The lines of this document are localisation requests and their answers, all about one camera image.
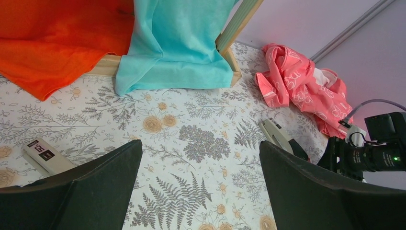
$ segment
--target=white remote control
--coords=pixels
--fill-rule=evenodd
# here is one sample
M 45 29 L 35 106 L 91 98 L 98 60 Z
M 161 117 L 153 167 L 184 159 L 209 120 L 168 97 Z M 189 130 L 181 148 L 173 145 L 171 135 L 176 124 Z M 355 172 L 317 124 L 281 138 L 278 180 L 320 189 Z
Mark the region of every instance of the white remote control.
M 23 146 L 23 157 L 43 176 L 53 176 L 75 167 L 56 149 L 37 138 Z

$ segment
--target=turquoise cloth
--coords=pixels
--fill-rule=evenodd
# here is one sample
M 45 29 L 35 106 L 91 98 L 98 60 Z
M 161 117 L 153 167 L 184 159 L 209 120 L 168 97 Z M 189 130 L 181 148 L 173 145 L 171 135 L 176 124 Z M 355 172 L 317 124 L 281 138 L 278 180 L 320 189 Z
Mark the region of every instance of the turquoise cloth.
M 115 90 L 230 87 L 233 72 L 214 41 L 235 0 L 134 0 L 135 25 Z

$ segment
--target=wooden stick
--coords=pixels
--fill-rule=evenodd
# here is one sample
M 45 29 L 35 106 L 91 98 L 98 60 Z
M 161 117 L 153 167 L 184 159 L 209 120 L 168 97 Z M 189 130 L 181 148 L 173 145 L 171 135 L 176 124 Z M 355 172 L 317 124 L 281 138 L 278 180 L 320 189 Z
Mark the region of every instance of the wooden stick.
M 223 33 L 220 34 L 216 40 L 217 50 L 221 55 L 227 52 L 231 44 L 235 41 L 239 33 L 247 25 L 248 21 L 257 11 L 258 7 L 262 4 L 264 0 L 244 0 L 239 6 L 238 10 L 234 14 L 233 18 L 228 23 L 227 27 L 224 29 Z
M 238 64 L 236 62 L 236 59 L 234 58 L 231 49 L 227 52 L 225 59 L 229 63 L 234 73 L 233 78 L 231 80 L 231 86 L 233 86 L 241 78 L 242 76 L 241 70 L 238 67 Z M 87 72 L 85 74 L 114 78 L 117 73 L 120 60 L 121 56 L 106 55 L 97 63 L 97 65 L 90 72 Z

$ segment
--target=floral tablecloth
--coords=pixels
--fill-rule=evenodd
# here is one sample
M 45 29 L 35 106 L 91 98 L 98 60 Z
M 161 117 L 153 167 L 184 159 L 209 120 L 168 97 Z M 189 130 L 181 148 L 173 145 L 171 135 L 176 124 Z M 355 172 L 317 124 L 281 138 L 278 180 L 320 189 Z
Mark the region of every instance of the floral tablecloth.
M 42 178 L 22 157 L 22 144 L 36 137 L 76 165 L 141 139 L 144 154 L 123 229 L 276 229 L 258 122 L 274 118 L 314 162 L 327 139 L 294 106 L 266 106 L 253 78 L 266 70 L 261 51 L 232 49 L 243 78 L 230 89 L 119 97 L 112 78 L 84 75 L 41 102 L 0 77 L 0 187 Z

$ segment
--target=pink patterned fabric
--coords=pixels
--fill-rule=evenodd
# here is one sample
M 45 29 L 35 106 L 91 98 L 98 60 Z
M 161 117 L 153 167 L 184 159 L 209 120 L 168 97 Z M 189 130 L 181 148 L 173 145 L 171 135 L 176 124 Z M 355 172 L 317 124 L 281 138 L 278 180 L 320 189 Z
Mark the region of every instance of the pink patterned fabric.
M 344 138 L 339 120 L 351 110 L 346 86 L 329 69 L 315 64 L 287 46 L 271 43 L 262 48 L 269 71 L 257 73 L 258 86 L 269 107 L 289 106 L 292 101 L 302 112 L 313 113 L 320 132 Z

